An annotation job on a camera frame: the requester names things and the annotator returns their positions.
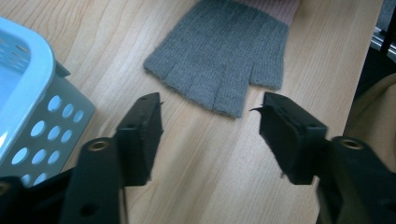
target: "basket hole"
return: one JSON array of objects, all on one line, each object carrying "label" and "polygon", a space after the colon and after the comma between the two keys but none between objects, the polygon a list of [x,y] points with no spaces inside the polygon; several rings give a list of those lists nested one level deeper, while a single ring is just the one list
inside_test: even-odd
[{"label": "basket hole", "polygon": [[67,106],[64,107],[64,112],[62,113],[62,116],[67,119],[72,115],[73,113],[74,106],[72,104],[68,104]]},{"label": "basket hole", "polygon": [[79,123],[79,122],[82,120],[82,117],[83,117],[83,116],[84,116],[84,111],[79,110],[79,111],[76,113],[76,115],[74,116],[73,121],[74,121],[75,123]]},{"label": "basket hole", "polygon": [[58,110],[59,107],[61,106],[61,102],[62,102],[62,100],[59,95],[52,97],[52,99],[50,99],[50,101],[49,101],[49,106],[48,106],[49,112],[54,112],[54,111]]},{"label": "basket hole", "polygon": [[53,127],[50,131],[49,131],[49,137],[48,139],[50,141],[54,140],[56,137],[58,137],[59,133],[61,132],[61,128],[59,126],[55,126]]},{"label": "basket hole", "polygon": [[59,152],[59,151],[54,151],[54,152],[52,152],[52,154],[50,154],[50,156],[49,156],[49,161],[48,161],[48,164],[53,164],[53,163],[55,163],[58,159],[59,159],[59,155],[60,155],[61,153]]},{"label": "basket hole", "polygon": [[45,129],[46,129],[46,122],[44,122],[44,120],[40,120],[38,123],[35,124],[32,131],[30,132],[30,135],[32,137],[38,137],[40,134],[44,132]]},{"label": "basket hole", "polygon": [[69,141],[70,138],[72,137],[72,133],[73,132],[71,130],[67,130],[66,132],[64,132],[61,138],[61,142],[66,143],[67,141]]},{"label": "basket hole", "polygon": [[17,47],[17,49],[20,49],[21,51],[30,54],[30,51],[22,46],[16,45],[15,47]]},{"label": "basket hole", "polygon": [[39,150],[39,151],[33,156],[32,164],[33,164],[33,165],[39,164],[40,162],[42,162],[42,161],[44,160],[44,158],[46,157],[46,155],[47,155],[47,152],[46,152],[45,149]]},{"label": "basket hole", "polygon": [[12,158],[11,164],[16,165],[23,162],[28,153],[29,149],[27,149],[27,147],[22,148],[15,154],[14,158]]},{"label": "basket hole", "polygon": [[47,178],[47,174],[46,174],[46,173],[41,174],[41,175],[35,180],[35,183],[33,183],[33,185],[37,185],[37,184],[43,182],[44,180],[46,180],[46,178]]},{"label": "basket hole", "polygon": [[21,177],[21,181],[24,186],[28,186],[31,179],[32,177],[30,177],[30,175],[24,175],[23,177]]}]

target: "screw hole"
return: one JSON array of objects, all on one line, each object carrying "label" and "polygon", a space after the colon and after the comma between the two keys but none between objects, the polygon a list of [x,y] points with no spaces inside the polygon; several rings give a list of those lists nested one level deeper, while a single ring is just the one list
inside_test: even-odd
[{"label": "screw hole", "polygon": [[91,216],[95,215],[98,210],[99,210],[99,207],[96,204],[86,203],[81,207],[81,209],[79,209],[79,213],[83,217],[91,217]]},{"label": "screw hole", "polygon": [[99,142],[95,142],[95,143],[90,144],[88,146],[88,149],[90,151],[100,151],[100,150],[103,150],[103,149],[105,149],[107,147],[108,147],[108,142],[99,141]]},{"label": "screw hole", "polygon": [[360,143],[350,139],[342,139],[341,145],[343,145],[344,147],[349,147],[350,149],[363,149],[363,146]]}]

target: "table surface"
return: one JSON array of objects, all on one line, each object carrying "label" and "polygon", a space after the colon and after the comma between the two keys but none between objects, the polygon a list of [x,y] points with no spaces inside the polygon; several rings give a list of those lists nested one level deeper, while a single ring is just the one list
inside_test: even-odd
[{"label": "table surface", "polygon": [[[250,87],[241,119],[192,104],[143,61],[197,0],[0,1],[6,17],[48,39],[96,112],[64,169],[90,139],[111,136],[134,101],[158,91],[164,133],[152,180],[128,188],[130,223],[315,223],[315,187],[280,178],[258,134],[265,91]],[[285,55],[284,94],[342,134],[382,0],[301,0]]]}]

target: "black plastic part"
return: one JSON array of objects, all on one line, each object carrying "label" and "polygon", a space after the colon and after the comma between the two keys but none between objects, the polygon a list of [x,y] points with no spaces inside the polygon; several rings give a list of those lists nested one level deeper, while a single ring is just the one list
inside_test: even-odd
[{"label": "black plastic part", "polygon": [[26,189],[16,176],[2,177],[9,184],[0,195],[0,223],[57,223],[73,170]]},{"label": "black plastic part", "polygon": [[340,203],[327,197],[320,213],[331,214],[336,220],[331,223],[396,223],[396,177],[369,146],[358,139],[335,137],[327,156],[342,206],[338,214],[326,210]]},{"label": "black plastic part", "polygon": [[160,94],[139,98],[117,128],[124,186],[144,186],[150,179],[163,133]]},{"label": "black plastic part", "polygon": [[29,189],[0,177],[0,223],[126,223],[123,187],[146,184],[162,132],[159,93],[141,97],[115,137],[84,145],[76,168]]},{"label": "black plastic part", "polygon": [[296,185],[309,185],[316,172],[316,151],[327,143],[327,127],[291,99],[267,92],[261,108],[260,135],[282,172]]},{"label": "black plastic part", "polygon": [[123,188],[117,143],[97,138],[81,149],[60,223],[121,223]]}]

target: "white basket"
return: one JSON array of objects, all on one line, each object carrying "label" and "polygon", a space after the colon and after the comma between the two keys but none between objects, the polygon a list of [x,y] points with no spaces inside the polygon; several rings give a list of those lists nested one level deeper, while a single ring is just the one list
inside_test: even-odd
[{"label": "white basket", "polygon": [[0,17],[0,176],[36,185],[61,172],[94,111],[47,41]]}]

